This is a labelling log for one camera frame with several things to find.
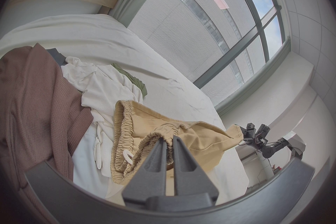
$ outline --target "pink rectangle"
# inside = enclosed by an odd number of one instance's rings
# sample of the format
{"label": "pink rectangle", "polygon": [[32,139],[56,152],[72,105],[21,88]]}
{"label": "pink rectangle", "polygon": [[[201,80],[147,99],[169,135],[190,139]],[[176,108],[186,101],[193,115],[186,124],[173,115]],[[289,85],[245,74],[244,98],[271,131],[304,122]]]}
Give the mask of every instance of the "pink rectangle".
{"label": "pink rectangle", "polygon": [[224,0],[214,0],[220,9],[229,8],[228,4]]}

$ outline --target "pile of clothes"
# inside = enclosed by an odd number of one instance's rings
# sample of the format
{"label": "pile of clothes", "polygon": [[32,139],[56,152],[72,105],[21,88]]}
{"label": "pile of clothes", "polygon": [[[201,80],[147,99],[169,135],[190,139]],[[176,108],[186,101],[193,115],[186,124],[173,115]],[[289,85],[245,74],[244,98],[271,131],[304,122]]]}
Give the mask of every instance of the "pile of clothes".
{"label": "pile of clothes", "polygon": [[[15,48],[0,59],[0,163],[43,222],[53,220],[24,172],[48,161],[73,180],[72,155],[89,127],[97,130],[97,137],[87,154],[93,154],[103,176],[122,185],[160,137],[168,145],[168,164],[173,163],[173,135],[178,135],[205,171],[243,139],[237,125],[223,131],[201,121],[167,118],[143,105],[146,95],[145,84],[115,63],[65,58],[38,43]],[[173,169],[167,176],[173,176]]]}

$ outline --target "white drawstring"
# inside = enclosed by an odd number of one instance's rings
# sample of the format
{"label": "white drawstring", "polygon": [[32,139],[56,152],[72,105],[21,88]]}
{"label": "white drawstring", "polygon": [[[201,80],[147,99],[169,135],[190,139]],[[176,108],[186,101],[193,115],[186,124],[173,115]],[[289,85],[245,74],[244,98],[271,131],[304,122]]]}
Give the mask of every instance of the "white drawstring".
{"label": "white drawstring", "polygon": [[123,151],[123,155],[124,155],[125,160],[126,160],[129,164],[133,164],[133,161],[132,161],[133,154],[132,154],[129,150],[125,149],[125,150]]}

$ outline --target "brown garment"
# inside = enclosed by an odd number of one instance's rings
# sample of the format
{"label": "brown garment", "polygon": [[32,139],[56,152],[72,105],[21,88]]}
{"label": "brown garment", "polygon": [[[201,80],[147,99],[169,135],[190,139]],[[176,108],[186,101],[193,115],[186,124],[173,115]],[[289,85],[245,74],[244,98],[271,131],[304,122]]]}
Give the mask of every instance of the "brown garment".
{"label": "brown garment", "polygon": [[24,172],[48,160],[73,179],[71,156],[93,117],[81,94],[39,44],[0,59],[0,161],[15,190],[43,222],[52,222]]}
{"label": "brown garment", "polygon": [[[173,163],[173,136],[177,135],[206,172],[243,139],[238,125],[223,131],[202,121],[177,121],[135,101],[118,101],[114,121],[111,173],[113,181],[122,185],[132,179],[160,137],[167,143],[167,164]],[[167,176],[173,176],[173,169]]]}

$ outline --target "green garment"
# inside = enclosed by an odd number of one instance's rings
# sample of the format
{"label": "green garment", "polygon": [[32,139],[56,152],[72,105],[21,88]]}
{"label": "green garment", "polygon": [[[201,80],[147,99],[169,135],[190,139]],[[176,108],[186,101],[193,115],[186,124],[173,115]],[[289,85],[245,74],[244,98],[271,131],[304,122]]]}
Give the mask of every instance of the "green garment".
{"label": "green garment", "polygon": [[126,72],[123,68],[121,68],[118,64],[112,63],[112,66],[119,71],[120,74],[123,74],[129,78],[129,80],[136,85],[142,92],[142,97],[147,95],[146,85],[142,83],[141,80],[137,79],[136,77],[132,76],[129,72]]}

